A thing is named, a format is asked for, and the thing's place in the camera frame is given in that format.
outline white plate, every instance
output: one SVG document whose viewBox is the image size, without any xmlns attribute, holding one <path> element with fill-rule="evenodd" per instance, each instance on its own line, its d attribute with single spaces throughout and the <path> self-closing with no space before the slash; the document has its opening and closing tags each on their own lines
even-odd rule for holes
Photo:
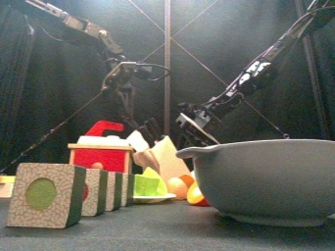
<svg viewBox="0 0 335 251">
<path fill-rule="evenodd" d="M 143 204 L 143 203 L 158 203 L 165 200 L 174 198 L 177 195 L 169 193 L 165 196 L 134 196 L 134 203 Z"/>
</svg>

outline orange fruit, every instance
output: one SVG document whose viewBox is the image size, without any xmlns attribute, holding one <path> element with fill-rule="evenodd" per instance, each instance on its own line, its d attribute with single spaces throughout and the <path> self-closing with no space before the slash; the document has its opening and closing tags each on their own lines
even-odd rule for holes
<svg viewBox="0 0 335 251">
<path fill-rule="evenodd" d="M 197 181 L 194 181 L 193 185 L 189 188 L 187 202 L 195 206 L 210 206 Z"/>
</svg>

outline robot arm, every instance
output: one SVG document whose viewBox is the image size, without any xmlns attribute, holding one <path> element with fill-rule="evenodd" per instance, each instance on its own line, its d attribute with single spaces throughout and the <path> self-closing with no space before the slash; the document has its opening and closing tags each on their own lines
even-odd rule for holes
<svg viewBox="0 0 335 251">
<path fill-rule="evenodd" d="M 177 123 L 191 144 L 207 146 L 219 143 L 211 133 L 218 130 L 222 118 L 243 102 L 246 96 L 266 87 L 274 80 L 289 59 L 289 52 L 302 37 L 331 21 L 335 7 L 327 7 L 329 4 L 327 0 L 314 0 L 307 13 L 299 18 L 277 43 L 243 69 L 218 97 L 213 97 L 199 106 L 187 103 L 179 104 L 181 116 Z"/>
<path fill-rule="evenodd" d="M 12 0 L 11 6 L 26 14 L 34 14 L 38 17 L 54 17 L 65 27 L 86 39 L 102 41 L 110 54 L 115 57 L 123 57 L 122 47 L 113 40 L 110 32 L 93 22 L 71 16 L 58 7 L 39 0 Z"/>
</svg>

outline gray mixing bowl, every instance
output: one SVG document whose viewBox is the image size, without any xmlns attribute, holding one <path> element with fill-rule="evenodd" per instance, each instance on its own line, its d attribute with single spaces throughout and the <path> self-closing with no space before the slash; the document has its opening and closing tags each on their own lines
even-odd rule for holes
<svg viewBox="0 0 335 251">
<path fill-rule="evenodd" d="M 210 204 L 238 221 L 321 226 L 335 213 L 335 142 L 278 139 L 190 147 Z"/>
</svg>

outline cable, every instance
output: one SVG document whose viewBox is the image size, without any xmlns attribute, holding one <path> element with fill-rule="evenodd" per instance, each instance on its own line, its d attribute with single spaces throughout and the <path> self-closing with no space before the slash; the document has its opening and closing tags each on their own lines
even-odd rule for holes
<svg viewBox="0 0 335 251">
<path fill-rule="evenodd" d="M 165 75 L 162 75 L 162 76 L 159 76 L 157 78 L 147 79 L 147 81 L 159 81 L 161 79 L 166 78 L 171 74 L 170 69 L 166 66 L 162 66 L 162 65 L 158 65 L 158 64 L 138 63 L 137 66 L 138 67 L 157 67 L 157 68 L 163 69 L 167 72 Z"/>
</svg>

